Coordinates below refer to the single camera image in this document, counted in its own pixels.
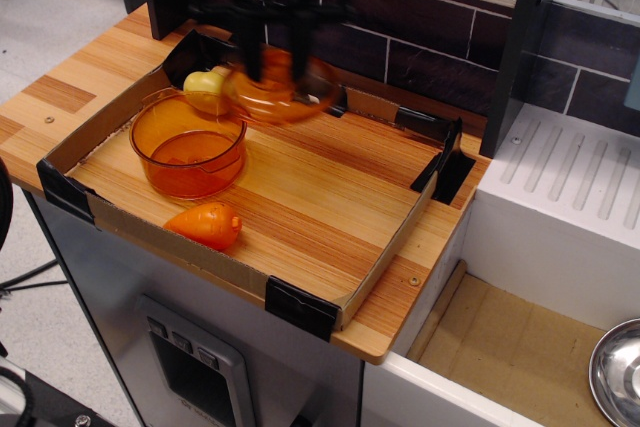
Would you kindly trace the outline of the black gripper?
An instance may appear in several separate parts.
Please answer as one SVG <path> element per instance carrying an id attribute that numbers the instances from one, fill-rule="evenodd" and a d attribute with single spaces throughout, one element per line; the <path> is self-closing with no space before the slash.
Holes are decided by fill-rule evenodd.
<path id="1" fill-rule="evenodd" d="M 306 73 L 312 43 L 312 23 L 339 23 L 353 15 L 350 0 L 187 0 L 190 17 L 210 25 L 237 29 L 247 76 L 262 80 L 265 24 L 289 26 L 291 73 L 299 81 Z"/>

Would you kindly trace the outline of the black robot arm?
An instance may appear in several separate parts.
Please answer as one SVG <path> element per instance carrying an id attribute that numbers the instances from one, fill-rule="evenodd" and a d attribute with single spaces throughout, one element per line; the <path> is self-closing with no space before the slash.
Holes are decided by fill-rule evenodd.
<path id="1" fill-rule="evenodd" d="M 353 9 L 350 0 L 188 0 L 188 12 L 201 23 L 227 27 L 235 34 L 246 73 L 255 81 L 262 79 L 264 28 L 286 27 L 291 79 L 298 82 L 307 71 L 314 29 L 348 20 Z"/>

